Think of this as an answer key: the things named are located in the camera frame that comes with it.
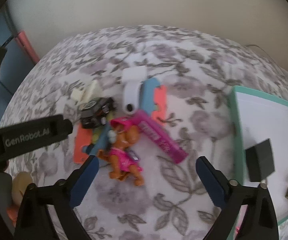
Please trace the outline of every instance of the floral tablecloth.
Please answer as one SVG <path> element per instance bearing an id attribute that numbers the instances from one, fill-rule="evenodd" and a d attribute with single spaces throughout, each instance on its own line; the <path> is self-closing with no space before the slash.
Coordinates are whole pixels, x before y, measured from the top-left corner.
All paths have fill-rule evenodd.
<path id="1" fill-rule="evenodd" d="M 98 80 L 104 95 L 120 103 L 122 70 L 141 65 L 167 86 L 165 128 L 189 157 L 175 165 L 142 136 L 133 148 L 141 157 L 145 185 L 135 187 L 132 178 L 109 179 L 110 168 L 101 168 L 76 215 L 91 239 L 203 239 L 220 210 L 200 182 L 195 161 L 205 155 L 227 178 L 233 177 L 231 87 L 288 100 L 288 73 L 233 41 L 159 25 L 107 28 L 63 40 L 25 78 L 0 126 L 63 114 L 75 124 L 73 133 L 11 160 L 8 172 L 14 177 L 28 171 L 38 186 L 67 178 L 79 167 L 72 160 L 79 120 L 72 89 Z M 66 239 L 52 207 L 50 213 L 60 238 Z M 281 239 L 287 240 L 288 224 L 282 226 Z"/>

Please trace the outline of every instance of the gray leaf pattern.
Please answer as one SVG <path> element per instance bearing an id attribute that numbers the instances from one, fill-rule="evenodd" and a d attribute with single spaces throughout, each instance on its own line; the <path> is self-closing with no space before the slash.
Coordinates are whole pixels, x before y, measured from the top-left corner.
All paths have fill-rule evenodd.
<path id="1" fill-rule="evenodd" d="M 175 165 L 163 153 L 148 153 L 147 145 L 139 145 L 143 158 L 148 154 L 157 160 L 143 167 L 150 183 L 143 187 L 134 187 L 131 180 L 115 184 L 107 176 L 109 168 L 101 168 L 85 197 L 92 201 L 79 207 L 84 214 L 80 219 L 96 240 L 162 240 L 165 232 L 172 232 L 174 239 L 196 240 L 206 234 L 218 210 L 208 213 L 204 210 L 213 206 L 200 204 L 206 190 L 195 173 L 194 161 L 198 155 L 211 157 L 221 163 L 222 172 L 232 174 L 233 160 L 226 153 L 232 149 L 227 95 L 232 86 L 242 85 L 288 100 L 288 72 L 271 60 L 228 39 L 184 28 L 139 25 L 78 34 L 57 44 L 28 74 L 0 126 L 54 114 L 63 114 L 76 125 L 80 113 L 70 98 L 73 88 L 98 80 L 105 96 L 119 98 L 122 70 L 140 65 L 147 66 L 149 77 L 157 77 L 166 86 L 164 129 L 189 157 Z M 75 136 L 76 126 L 66 140 L 10 160 L 8 172 L 14 177 L 28 171 L 39 186 L 67 178 L 78 167 L 73 163 Z M 94 187 L 97 196 L 91 197 Z M 178 201 L 175 196 L 183 198 Z M 187 206 L 196 206 L 200 216 L 187 212 Z M 156 224 L 140 223 L 136 216 L 142 221 L 153 218 Z M 105 230 L 106 221 L 112 222 L 114 233 Z M 188 224 L 195 230 L 188 231 Z M 132 231 L 125 231 L 125 226 Z M 288 224 L 281 228 L 280 235 L 287 240 Z M 63 231 L 57 231 L 66 239 Z"/>

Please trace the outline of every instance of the wall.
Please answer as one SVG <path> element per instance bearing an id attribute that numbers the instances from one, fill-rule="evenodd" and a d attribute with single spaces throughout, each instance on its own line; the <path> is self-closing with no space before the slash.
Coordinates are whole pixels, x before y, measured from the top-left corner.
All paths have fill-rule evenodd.
<path id="1" fill-rule="evenodd" d="M 255 43 L 288 70 L 285 0 L 9 0 L 9 6 L 39 56 L 76 33 L 161 24 Z"/>

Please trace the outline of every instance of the pink object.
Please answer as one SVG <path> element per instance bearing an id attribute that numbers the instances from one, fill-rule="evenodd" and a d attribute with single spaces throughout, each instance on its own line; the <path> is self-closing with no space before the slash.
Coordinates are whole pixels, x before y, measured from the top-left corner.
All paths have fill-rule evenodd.
<path id="1" fill-rule="evenodd" d="M 129 166 L 135 164 L 137 166 L 137 169 L 139 171 L 143 171 L 143 169 L 138 166 L 138 164 L 133 161 L 125 151 L 121 150 L 121 149 L 118 149 L 118 148 L 111 148 L 111 150 L 109 151 L 109 155 L 116 155 L 118 157 L 118 160 L 119 160 L 119 164 L 120 164 L 120 169 L 121 171 L 126 171 L 126 172 L 129 172 L 130 169 L 129 169 Z"/>
<path id="2" fill-rule="evenodd" d="M 15 38 L 17 43 L 19 44 L 20 47 L 22 47 L 27 54 L 30 56 L 31 60 L 37 64 L 40 61 L 40 58 L 36 54 L 35 50 L 33 49 L 31 43 L 29 42 L 26 34 L 24 31 L 21 31 L 18 33 L 17 37 Z"/>
<path id="3" fill-rule="evenodd" d="M 132 122 L 127 117 L 112 119 L 110 123 L 113 128 L 118 124 L 122 124 L 124 126 L 123 131 L 127 131 L 132 126 Z"/>
<path id="4" fill-rule="evenodd" d="M 156 143 L 175 163 L 182 162 L 187 156 L 180 146 L 145 111 L 139 109 L 131 118 L 140 130 Z"/>

